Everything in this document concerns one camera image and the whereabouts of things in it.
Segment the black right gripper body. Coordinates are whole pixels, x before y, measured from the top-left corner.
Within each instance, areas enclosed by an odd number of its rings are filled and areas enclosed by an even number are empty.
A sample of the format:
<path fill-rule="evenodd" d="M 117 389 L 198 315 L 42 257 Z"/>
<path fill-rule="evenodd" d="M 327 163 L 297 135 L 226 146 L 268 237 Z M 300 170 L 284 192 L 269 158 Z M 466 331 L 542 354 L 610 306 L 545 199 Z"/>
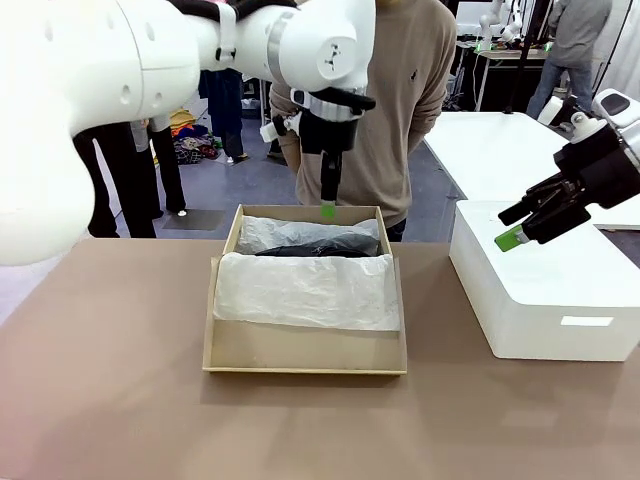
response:
<path fill-rule="evenodd" d="M 607 123 L 585 139 L 567 143 L 554 161 L 568 184 L 558 200 L 563 209 L 590 204 L 610 209 L 639 194 L 637 167 Z"/>

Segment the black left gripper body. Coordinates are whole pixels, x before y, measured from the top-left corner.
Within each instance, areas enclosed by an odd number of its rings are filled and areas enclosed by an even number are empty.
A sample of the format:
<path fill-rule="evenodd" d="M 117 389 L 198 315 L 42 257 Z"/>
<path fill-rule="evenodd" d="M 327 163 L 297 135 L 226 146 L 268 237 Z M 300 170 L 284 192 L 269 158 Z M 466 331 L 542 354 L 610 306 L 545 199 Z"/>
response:
<path fill-rule="evenodd" d="M 303 112 L 299 123 L 299 139 L 304 154 L 323 152 L 342 154 L 353 149 L 358 121 L 331 122 Z"/>

